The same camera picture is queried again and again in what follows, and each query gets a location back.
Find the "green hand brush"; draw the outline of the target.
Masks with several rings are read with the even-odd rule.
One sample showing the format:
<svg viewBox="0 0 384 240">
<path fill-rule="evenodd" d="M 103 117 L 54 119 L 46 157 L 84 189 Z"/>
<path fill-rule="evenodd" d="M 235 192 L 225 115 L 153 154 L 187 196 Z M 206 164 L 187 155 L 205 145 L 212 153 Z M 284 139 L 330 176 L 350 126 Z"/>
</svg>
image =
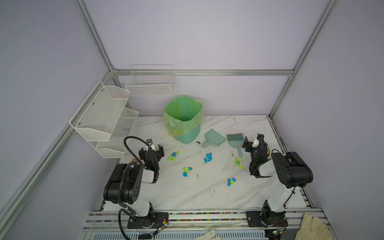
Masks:
<svg viewBox="0 0 384 240">
<path fill-rule="evenodd" d="M 238 151 L 238 155 L 240 158 L 243 157 L 242 145 L 244 143 L 244 139 L 245 138 L 243 134 L 227 134 L 228 144 Z"/>
</svg>

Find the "green plastic dustpan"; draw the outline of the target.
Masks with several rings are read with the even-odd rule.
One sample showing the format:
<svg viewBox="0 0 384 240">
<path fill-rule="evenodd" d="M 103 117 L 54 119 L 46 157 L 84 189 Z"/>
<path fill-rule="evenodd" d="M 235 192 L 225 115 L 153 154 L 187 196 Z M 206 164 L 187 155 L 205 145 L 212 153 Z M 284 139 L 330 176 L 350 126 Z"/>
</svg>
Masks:
<svg viewBox="0 0 384 240">
<path fill-rule="evenodd" d="M 212 145 L 214 147 L 219 147 L 226 140 L 227 139 L 224 136 L 222 136 L 220 133 L 218 133 L 214 129 L 210 129 L 205 134 L 205 141 L 203 143 L 203 148 L 207 148 L 209 145 Z"/>
</svg>

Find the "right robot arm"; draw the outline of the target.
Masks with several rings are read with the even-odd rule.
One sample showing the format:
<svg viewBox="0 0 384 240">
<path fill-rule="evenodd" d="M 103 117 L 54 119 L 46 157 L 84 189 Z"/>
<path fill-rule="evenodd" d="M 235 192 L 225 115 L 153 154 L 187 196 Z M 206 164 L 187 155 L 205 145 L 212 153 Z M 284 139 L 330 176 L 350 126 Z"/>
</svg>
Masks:
<svg viewBox="0 0 384 240">
<path fill-rule="evenodd" d="M 276 175 L 280 183 L 260 211 L 246 212 L 247 222 L 251 228 L 286 228 L 288 203 L 300 188 L 313 181 L 313 173 L 296 152 L 270 151 L 264 138 L 258 134 L 254 142 L 247 138 L 243 142 L 242 148 L 251 155 L 250 175 L 257 179 Z"/>
</svg>

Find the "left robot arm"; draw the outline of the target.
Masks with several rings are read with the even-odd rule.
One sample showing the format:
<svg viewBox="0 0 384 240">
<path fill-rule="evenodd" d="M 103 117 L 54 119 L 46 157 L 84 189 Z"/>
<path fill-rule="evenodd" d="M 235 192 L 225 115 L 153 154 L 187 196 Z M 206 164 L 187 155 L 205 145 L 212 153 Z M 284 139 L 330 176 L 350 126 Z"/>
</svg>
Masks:
<svg viewBox="0 0 384 240">
<path fill-rule="evenodd" d="M 168 222 L 168 213 L 155 212 L 151 203 L 140 196 L 142 184 L 155 184 L 159 177 L 159 161 L 164 157 L 164 148 L 153 145 L 139 151 L 144 164 L 117 164 L 104 188 L 107 202 L 117 204 L 129 216 L 128 229 L 154 229 Z"/>
</svg>

